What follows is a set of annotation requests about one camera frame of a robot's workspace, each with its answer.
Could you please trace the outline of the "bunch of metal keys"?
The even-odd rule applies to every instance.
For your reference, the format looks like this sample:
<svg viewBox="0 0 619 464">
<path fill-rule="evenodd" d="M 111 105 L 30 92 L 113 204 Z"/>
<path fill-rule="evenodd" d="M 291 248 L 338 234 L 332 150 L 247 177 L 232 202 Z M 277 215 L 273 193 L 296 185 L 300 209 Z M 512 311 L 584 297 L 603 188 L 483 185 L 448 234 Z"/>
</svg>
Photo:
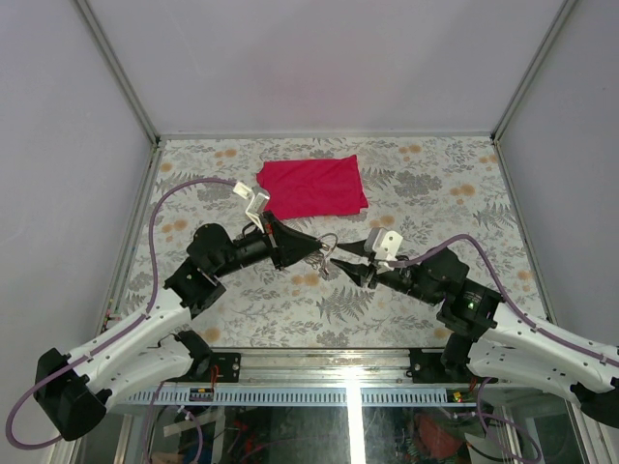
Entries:
<svg viewBox="0 0 619 464">
<path fill-rule="evenodd" d="M 306 258 L 306 262 L 324 278 L 327 278 L 330 275 L 328 270 L 330 256 L 330 252 L 316 251 Z"/>
</svg>

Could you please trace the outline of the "silver wire keyring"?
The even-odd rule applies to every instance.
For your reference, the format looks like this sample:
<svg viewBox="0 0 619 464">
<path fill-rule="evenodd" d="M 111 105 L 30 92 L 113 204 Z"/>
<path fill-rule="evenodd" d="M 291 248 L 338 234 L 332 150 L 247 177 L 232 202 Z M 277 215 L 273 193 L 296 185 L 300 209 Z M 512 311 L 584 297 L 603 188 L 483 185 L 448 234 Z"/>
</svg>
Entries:
<svg viewBox="0 0 619 464">
<path fill-rule="evenodd" d="M 318 242 L 321 244 L 320 252 L 323 258 L 328 259 L 339 244 L 339 236 L 336 233 L 329 232 L 319 236 Z"/>
</svg>

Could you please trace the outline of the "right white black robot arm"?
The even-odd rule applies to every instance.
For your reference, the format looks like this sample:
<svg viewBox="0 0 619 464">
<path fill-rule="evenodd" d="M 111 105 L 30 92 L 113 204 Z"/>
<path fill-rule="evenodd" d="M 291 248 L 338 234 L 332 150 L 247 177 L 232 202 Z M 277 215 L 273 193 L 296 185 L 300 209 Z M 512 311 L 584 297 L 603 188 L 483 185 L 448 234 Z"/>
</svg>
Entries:
<svg viewBox="0 0 619 464">
<path fill-rule="evenodd" d="M 459 234 L 408 258 L 398 254 L 400 234 L 376 229 L 364 241 L 340 245 L 367 264 L 334 263 L 362 288 L 382 285 L 438 306 L 438 321 L 452 333 L 440 360 L 448 379 L 458 382 L 472 375 L 526 385 L 617 427 L 617 347 L 519 309 L 494 270 L 489 272 L 493 287 L 468 278 L 468 265 L 449 248 L 456 241 L 479 246 L 471 236 Z"/>
</svg>

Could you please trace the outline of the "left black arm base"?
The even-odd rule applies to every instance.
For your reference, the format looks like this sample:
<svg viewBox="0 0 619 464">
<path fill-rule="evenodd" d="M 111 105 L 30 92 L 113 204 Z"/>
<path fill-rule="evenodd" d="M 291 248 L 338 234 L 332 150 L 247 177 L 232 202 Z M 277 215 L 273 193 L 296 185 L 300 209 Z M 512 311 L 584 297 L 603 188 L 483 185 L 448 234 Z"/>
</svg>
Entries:
<svg viewBox="0 0 619 464">
<path fill-rule="evenodd" d="M 240 380 L 242 355 L 235 352 L 214 351 L 194 331 L 181 331 L 164 338 L 160 348 L 167 347 L 179 353 L 187 367 L 176 367 L 174 374 L 164 377 L 165 382 L 209 382 L 213 385 L 238 383 Z"/>
</svg>

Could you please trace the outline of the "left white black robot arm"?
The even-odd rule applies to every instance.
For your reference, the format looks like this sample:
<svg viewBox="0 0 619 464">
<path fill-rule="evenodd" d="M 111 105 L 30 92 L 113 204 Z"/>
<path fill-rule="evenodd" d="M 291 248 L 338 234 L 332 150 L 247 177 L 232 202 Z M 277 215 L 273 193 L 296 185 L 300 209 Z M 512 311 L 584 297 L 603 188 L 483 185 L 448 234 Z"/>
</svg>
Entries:
<svg viewBox="0 0 619 464">
<path fill-rule="evenodd" d="M 281 270 L 322 248 L 270 212 L 259 222 L 238 239 L 219 224 L 200 226 L 185 261 L 145 309 L 66 354 L 51 348 L 39 357 L 33 396 L 62 439 L 86 435 L 116 404 L 150 386 L 205 379 L 212 350 L 188 325 L 223 295 L 221 278 L 264 260 Z"/>
</svg>

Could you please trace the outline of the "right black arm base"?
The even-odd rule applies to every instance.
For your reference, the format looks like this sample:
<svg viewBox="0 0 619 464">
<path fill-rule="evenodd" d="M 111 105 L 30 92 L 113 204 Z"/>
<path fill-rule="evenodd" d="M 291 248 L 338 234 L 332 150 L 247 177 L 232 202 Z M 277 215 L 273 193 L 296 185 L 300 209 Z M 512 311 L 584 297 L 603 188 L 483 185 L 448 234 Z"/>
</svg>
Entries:
<svg viewBox="0 0 619 464">
<path fill-rule="evenodd" d="M 405 375 L 414 384 L 470 383 L 478 374 L 469 365 L 487 361 L 493 346 L 452 333 L 443 348 L 409 348 Z"/>
</svg>

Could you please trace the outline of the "folded red cloth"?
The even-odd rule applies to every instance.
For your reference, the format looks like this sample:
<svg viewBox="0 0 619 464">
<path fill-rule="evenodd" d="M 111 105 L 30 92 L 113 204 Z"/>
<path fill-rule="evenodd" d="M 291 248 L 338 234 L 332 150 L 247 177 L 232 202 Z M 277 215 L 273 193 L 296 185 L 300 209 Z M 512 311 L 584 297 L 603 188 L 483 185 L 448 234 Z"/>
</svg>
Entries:
<svg viewBox="0 0 619 464">
<path fill-rule="evenodd" d="M 368 207 L 358 159 L 266 161 L 256 174 L 279 219 L 354 216 Z"/>
</svg>

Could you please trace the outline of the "floral patterned table mat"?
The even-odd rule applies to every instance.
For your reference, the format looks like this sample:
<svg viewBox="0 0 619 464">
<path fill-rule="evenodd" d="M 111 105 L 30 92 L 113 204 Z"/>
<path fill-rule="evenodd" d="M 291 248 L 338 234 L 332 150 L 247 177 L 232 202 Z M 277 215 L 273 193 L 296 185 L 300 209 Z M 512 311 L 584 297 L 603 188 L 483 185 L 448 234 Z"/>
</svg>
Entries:
<svg viewBox="0 0 619 464">
<path fill-rule="evenodd" d="M 519 309 L 545 315 L 519 223 L 492 142 L 484 136 L 165 139 L 143 201 L 145 218 L 132 266 L 110 305 L 117 320 L 146 306 L 154 285 L 184 261 L 192 233 L 205 223 L 238 235 L 244 201 L 230 181 L 253 185 L 266 161 L 343 159 L 355 155 L 368 207 L 349 216 L 307 217 L 290 226 L 343 242 L 374 227 L 403 237 L 418 256 L 454 244 L 469 277 L 493 287 L 497 272 Z M 226 277 L 225 294 L 193 321 L 218 348 L 437 347 L 448 338 L 436 310 L 385 287 L 357 287 L 340 269 L 324 278 L 308 263 L 282 271 L 264 261 Z"/>
</svg>

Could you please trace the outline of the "aluminium mounting rail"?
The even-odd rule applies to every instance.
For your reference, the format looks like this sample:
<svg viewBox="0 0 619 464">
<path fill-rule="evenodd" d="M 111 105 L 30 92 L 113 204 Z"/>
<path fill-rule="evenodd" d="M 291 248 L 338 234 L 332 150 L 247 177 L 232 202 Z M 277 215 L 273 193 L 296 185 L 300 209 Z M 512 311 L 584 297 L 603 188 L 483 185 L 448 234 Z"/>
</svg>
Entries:
<svg viewBox="0 0 619 464">
<path fill-rule="evenodd" d="M 589 362 L 578 362 L 569 370 L 558 361 L 534 359 L 514 348 L 492 345 L 487 361 L 473 362 L 469 368 L 477 379 L 493 378 L 543 391 L 568 389 L 583 384 Z M 408 349 L 378 350 L 284 350 L 249 349 L 242 355 L 240 385 L 291 384 L 332 386 L 346 380 L 359 380 L 372 386 L 416 385 L 447 386 L 469 383 L 414 384 L 405 375 L 409 367 Z"/>
</svg>

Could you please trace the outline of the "left aluminium frame post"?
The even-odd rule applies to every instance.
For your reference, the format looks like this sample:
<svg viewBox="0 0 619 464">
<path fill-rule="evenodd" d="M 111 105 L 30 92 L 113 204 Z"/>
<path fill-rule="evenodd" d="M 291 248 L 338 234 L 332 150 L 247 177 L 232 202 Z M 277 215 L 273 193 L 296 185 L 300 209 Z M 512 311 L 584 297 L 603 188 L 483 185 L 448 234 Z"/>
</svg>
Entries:
<svg viewBox="0 0 619 464">
<path fill-rule="evenodd" d="M 90 2 L 87 0 L 73 0 L 72 5 L 103 58 L 112 79 L 141 131 L 152 146 L 157 146 L 161 136 L 147 114 Z"/>
</svg>

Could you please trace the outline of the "aluminium frame post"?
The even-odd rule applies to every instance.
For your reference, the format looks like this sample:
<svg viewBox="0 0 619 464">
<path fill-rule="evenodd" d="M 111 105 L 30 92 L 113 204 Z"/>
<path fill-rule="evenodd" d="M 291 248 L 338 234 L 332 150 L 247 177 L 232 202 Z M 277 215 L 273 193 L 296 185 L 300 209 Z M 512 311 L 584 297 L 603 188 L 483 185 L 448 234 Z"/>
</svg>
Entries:
<svg viewBox="0 0 619 464">
<path fill-rule="evenodd" d="M 147 114 L 90 2 L 87 0 L 73 0 L 72 5 L 103 58 L 112 79 L 141 131 L 152 146 L 157 146 L 161 136 Z"/>
<path fill-rule="evenodd" d="M 516 86 L 514 93 L 510 97 L 508 105 L 506 106 L 505 110 L 503 111 L 501 117 L 499 118 L 497 124 L 495 125 L 494 129 L 490 134 L 490 138 L 493 142 L 500 140 L 506 132 L 508 125 L 516 115 L 520 104 L 523 102 L 529 88 L 533 84 L 535 78 L 537 77 L 543 64 L 545 63 L 546 57 L 552 50 L 556 40 L 560 36 L 562 30 L 572 16 L 575 8 L 579 4 L 579 0 L 564 0 L 561 3 L 558 12 L 551 21 L 543 39 L 541 40 L 533 55 L 533 58 L 531 59 L 521 80 Z"/>
</svg>

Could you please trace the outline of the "right aluminium frame post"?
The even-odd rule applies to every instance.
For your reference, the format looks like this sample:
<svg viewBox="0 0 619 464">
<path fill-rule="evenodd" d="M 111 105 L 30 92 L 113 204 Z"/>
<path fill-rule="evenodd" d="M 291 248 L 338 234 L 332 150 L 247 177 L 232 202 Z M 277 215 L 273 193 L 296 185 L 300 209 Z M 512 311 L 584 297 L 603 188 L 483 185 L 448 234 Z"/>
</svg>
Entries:
<svg viewBox="0 0 619 464">
<path fill-rule="evenodd" d="M 579 0 L 564 0 L 561 3 L 558 12 L 551 21 L 543 39 L 541 40 L 533 55 L 533 58 L 531 59 L 521 80 L 516 86 L 514 93 L 510 97 L 508 105 L 506 106 L 505 110 L 503 111 L 501 117 L 499 118 L 497 124 L 495 125 L 494 129 L 490 134 L 490 138 L 493 142 L 500 140 L 506 132 L 508 125 L 516 115 L 520 104 L 523 102 L 529 88 L 533 84 L 535 78 L 537 77 L 543 64 L 545 63 L 546 57 L 552 50 L 556 40 L 560 36 L 562 30 L 572 16 L 575 8 L 579 4 Z"/>
</svg>

